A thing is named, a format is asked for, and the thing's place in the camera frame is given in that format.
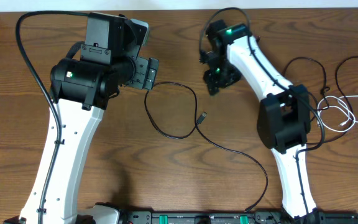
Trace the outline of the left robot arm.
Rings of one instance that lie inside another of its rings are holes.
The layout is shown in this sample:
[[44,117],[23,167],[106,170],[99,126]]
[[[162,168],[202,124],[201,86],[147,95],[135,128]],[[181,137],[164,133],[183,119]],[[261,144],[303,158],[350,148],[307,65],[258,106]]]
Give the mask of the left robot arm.
[[91,12],[86,36],[50,72],[47,139],[31,194],[9,223],[126,223],[108,203],[77,209],[78,190],[95,131],[120,87],[152,89],[159,62],[139,56],[148,23]]

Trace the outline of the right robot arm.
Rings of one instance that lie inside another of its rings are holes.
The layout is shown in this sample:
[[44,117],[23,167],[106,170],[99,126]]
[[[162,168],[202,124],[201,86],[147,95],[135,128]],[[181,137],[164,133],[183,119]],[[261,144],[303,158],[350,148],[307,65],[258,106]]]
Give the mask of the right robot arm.
[[308,90],[277,72],[245,24],[227,26],[218,20],[201,35],[212,47],[210,52],[200,50],[201,63],[209,66],[203,75],[209,94],[245,78],[259,100],[257,132],[277,163],[284,212],[293,223],[317,223],[305,161],[310,132]]

